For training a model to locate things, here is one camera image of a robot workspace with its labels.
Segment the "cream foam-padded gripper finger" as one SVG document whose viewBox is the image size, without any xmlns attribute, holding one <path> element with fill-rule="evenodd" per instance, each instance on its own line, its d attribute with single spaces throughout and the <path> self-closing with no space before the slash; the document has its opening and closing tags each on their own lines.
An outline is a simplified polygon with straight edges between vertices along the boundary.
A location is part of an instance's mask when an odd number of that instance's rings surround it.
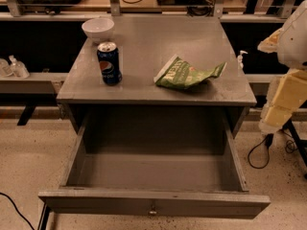
<svg viewBox="0 0 307 230">
<path fill-rule="evenodd" d="M 258 44 L 257 50 L 267 54 L 277 53 L 279 48 L 279 38 L 281 32 L 282 29 L 278 29 L 275 32 L 273 32 L 270 36 L 262 40 Z"/>
</svg>

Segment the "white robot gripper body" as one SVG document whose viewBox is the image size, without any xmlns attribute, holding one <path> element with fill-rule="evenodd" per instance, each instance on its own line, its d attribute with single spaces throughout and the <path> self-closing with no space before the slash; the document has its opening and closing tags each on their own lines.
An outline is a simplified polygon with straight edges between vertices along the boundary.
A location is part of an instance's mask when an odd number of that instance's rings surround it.
<svg viewBox="0 0 307 230">
<path fill-rule="evenodd" d="M 289 68 L 307 68 L 307 0 L 281 28 L 277 43 L 278 61 Z"/>
</svg>

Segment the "yellow foam-padded robot arm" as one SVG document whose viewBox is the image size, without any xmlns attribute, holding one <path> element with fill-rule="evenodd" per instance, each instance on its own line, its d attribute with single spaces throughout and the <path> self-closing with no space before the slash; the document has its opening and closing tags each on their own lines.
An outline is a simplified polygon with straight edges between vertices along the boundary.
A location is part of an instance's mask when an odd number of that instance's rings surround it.
<svg viewBox="0 0 307 230">
<path fill-rule="evenodd" d="M 276 133 L 307 101 L 307 0 L 257 49 L 277 53 L 278 61 L 289 68 L 285 75 L 271 81 L 261 113 L 260 130 Z"/>
</svg>

